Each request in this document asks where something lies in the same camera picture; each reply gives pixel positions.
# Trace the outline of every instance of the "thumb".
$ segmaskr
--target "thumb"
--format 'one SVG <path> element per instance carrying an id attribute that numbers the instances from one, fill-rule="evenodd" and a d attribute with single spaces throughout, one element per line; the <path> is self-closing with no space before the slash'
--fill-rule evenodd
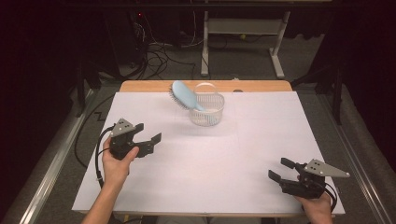
<path id="1" fill-rule="evenodd" d="M 137 153 L 139 152 L 139 147 L 133 147 L 131 151 L 126 154 L 125 158 L 123 161 L 127 161 L 128 164 L 131 163 L 134 158 L 136 158 Z"/>

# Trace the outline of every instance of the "basket handle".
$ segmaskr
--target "basket handle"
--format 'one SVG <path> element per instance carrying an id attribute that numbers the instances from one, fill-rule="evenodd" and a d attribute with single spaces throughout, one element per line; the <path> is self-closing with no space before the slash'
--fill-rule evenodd
<path id="1" fill-rule="evenodd" d="M 213 85 L 212 83 L 209 83 L 209 82 L 203 82 L 203 83 L 200 83 L 200 84 L 196 85 L 194 87 L 194 92 L 196 93 L 197 89 L 199 89 L 200 87 L 203 87 L 203 86 L 210 86 L 210 87 L 213 88 L 213 92 L 214 93 L 218 93 L 218 88 L 215 85 Z"/>

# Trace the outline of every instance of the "human arm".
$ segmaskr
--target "human arm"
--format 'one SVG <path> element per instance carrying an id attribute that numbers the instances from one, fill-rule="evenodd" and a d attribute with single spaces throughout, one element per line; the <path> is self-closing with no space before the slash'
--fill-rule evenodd
<path id="1" fill-rule="evenodd" d="M 111 138 L 107 138 L 103 148 L 110 147 L 110 140 Z M 129 174 L 129 165 L 136 157 L 138 151 L 139 148 L 134 147 L 122 161 L 113 158 L 109 150 L 103 152 L 102 162 L 105 170 L 105 183 L 92 208 L 87 216 L 84 217 L 83 224 L 108 222 L 123 183 Z"/>
<path id="2" fill-rule="evenodd" d="M 332 224 L 332 199 L 326 192 L 318 199 L 305 199 L 297 196 L 294 198 L 303 205 L 306 216 L 312 224 Z"/>

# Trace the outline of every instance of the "white metal stand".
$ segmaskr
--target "white metal stand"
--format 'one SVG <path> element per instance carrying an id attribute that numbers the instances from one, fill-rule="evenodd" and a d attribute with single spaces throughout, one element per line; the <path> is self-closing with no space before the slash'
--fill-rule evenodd
<path id="1" fill-rule="evenodd" d="M 201 75 L 209 74 L 208 34 L 245 34 L 245 35 L 277 35 L 276 45 L 269 52 L 276 71 L 276 77 L 285 78 L 277 53 L 288 25 L 290 12 L 285 12 L 283 20 L 244 20 L 244 19 L 209 19 L 205 12 L 204 47 L 202 51 Z"/>

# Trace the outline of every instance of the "forearm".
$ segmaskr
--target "forearm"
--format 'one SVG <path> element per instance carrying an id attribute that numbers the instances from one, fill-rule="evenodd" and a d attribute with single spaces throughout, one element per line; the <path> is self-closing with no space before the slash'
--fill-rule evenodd
<path id="1" fill-rule="evenodd" d="M 119 188 L 114 188 L 104 184 L 95 203 L 93 204 L 91 210 L 88 212 L 82 221 L 83 224 L 107 224 L 110 219 L 111 213 L 113 212 L 114 204 L 120 193 Z"/>

